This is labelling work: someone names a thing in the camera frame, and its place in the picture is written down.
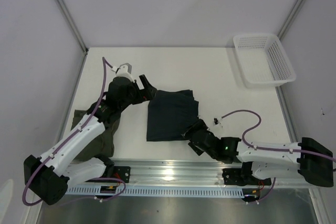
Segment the dark teal shorts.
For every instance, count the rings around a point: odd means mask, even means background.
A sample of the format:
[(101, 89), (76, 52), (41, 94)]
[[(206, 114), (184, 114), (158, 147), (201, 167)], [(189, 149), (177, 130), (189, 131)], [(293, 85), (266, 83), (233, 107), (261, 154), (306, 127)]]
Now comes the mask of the dark teal shorts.
[(198, 105), (192, 90), (159, 90), (148, 104), (146, 140), (183, 141), (183, 134), (198, 120)]

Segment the olive green shorts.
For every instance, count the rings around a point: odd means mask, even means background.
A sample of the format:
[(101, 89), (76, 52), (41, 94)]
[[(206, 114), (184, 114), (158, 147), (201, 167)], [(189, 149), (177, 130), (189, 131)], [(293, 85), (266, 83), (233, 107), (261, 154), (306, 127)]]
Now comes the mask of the olive green shorts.
[(93, 116), (104, 125), (104, 131), (79, 152), (75, 157), (76, 161), (84, 162), (101, 155), (112, 157), (114, 154), (113, 136), (119, 127), (121, 112), (113, 110), (102, 100)]

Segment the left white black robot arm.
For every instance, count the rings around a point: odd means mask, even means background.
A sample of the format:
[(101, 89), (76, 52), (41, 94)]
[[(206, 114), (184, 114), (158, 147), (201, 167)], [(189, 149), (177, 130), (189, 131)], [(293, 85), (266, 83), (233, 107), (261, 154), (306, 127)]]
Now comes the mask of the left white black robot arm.
[(103, 154), (80, 164), (73, 165), (72, 161), (96, 137), (111, 129), (128, 106), (154, 99), (157, 89), (145, 75), (139, 78), (143, 89), (130, 77), (116, 76), (108, 90), (101, 91), (98, 101), (91, 105), (65, 138), (39, 157), (30, 155), (24, 160), (22, 201), (26, 206), (34, 205), (26, 200), (28, 190), (46, 204), (53, 205), (69, 188), (89, 180), (123, 182), (114, 177), (114, 162)]

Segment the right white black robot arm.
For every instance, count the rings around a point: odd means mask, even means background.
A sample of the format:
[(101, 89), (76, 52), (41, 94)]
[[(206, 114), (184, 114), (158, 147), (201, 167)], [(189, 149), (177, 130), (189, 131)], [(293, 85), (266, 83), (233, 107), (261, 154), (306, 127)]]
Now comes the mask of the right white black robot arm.
[(273, 178), (301, 179), (307, 183), (330, 188), (334, 185), (333, 153), (310, 137), (299, 143), (246, 144), (238, 137), (217, 137), (199, 119), (183, 134), (197, 153), (208, 154), (225, 163), (240, 163), (241, 168), (224, 168), (225, 185), (269, 186)]

